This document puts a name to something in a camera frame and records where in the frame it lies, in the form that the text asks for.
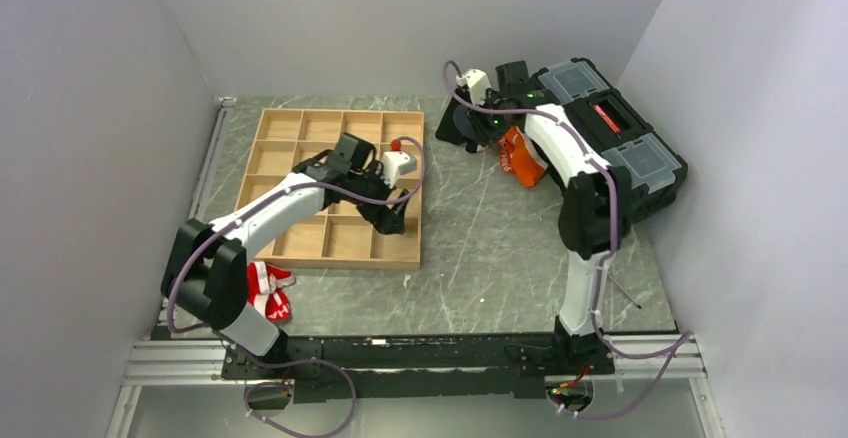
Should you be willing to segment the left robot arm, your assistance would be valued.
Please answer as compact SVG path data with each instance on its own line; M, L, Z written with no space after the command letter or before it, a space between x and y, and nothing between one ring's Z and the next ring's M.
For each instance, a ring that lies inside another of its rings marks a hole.
M419 190L398 191L397 183L425 169L422 155L399 147L377 155L374 144L343 133L242 208L211 222L188 219L177 229L161 283L169 331L180 332L181 308L241 347L258 375L279 375L290 359L288 336L249 303L249 263L291 227L341 201L354 204L378 233L403 233L407 203Z

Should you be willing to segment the wooden compartment tray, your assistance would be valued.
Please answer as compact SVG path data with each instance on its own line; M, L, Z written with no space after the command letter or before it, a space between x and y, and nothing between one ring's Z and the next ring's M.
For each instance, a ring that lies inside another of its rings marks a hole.
M248 238L252 260L280 267L417 270L421 266L422 198L420 170L399 179L390 196L412 192L401 234L379 233L354 203L342 199L316 211L295 198L322 198L323 189L294 191L292 169L326 149L343 134L375 147L374 158L391 141L423 160L424 116L419 111L271 109L261 114L232 219Z

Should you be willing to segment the navy underwear beige waistband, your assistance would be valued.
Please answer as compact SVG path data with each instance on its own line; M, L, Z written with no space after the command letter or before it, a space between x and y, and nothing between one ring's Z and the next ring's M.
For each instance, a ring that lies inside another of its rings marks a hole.
M468 115L468 109L459 105L452 114L453 123L458 132L467 140L476 142L474 125Z

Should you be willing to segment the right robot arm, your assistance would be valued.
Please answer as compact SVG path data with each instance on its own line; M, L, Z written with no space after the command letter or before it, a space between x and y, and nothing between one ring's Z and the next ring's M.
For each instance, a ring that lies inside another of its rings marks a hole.
M608 352L602 298L629 230L631 175L603 156L601 138L615 128L603 125L591 108L612 89L585 59L535 74L522 62L509 63L495 85L485 72L461 71L453 61L443 74L455 84L453 121L469 143L488 145L516 127L561 184L558 229L568 252L568 278L550 350L557 369L574 373Z

